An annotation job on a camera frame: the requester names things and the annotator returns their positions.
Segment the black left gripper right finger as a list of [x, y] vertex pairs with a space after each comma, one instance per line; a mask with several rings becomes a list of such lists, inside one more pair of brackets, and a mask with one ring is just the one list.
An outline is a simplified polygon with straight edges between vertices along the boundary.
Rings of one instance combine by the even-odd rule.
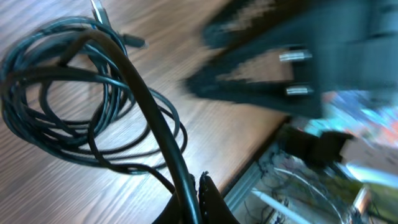
[[239, 224], [207, 171], [200, 177], [198, 198], [205, 224]]

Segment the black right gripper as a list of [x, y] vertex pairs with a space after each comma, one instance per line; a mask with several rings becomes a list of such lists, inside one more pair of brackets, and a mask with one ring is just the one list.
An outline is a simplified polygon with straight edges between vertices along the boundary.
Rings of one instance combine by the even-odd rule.
[[366, 106], [397, 104], [397, 1], [281, 1], [283, 36], [295, 50], [297, 82], [285, 86], [280, 110], [323, 116], [323, 94], [362, 91]]

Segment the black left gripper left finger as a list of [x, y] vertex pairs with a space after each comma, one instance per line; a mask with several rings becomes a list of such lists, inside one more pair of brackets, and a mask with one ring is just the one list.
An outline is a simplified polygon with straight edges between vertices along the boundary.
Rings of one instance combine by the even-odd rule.
[[186, 224], [183, 209], [180, 206], [177, 192], [175, 191], [160, 215], [152, 222], [153, 224]]

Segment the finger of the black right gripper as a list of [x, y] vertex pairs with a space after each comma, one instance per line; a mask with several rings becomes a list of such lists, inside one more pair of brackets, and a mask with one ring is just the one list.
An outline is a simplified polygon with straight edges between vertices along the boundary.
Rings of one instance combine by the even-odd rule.
[[313, 55], [307, 33], [311, 1], [229, 1], [205, 24], [201, 35], [221, 55], [250, 56], [280, 50], [285, 54]]
[[205, 62], [185, 84], [200, 98], [321, 118], [322, 94], [312, 72], [312, 55], [303, 49], [249, 55], [231, 53]]

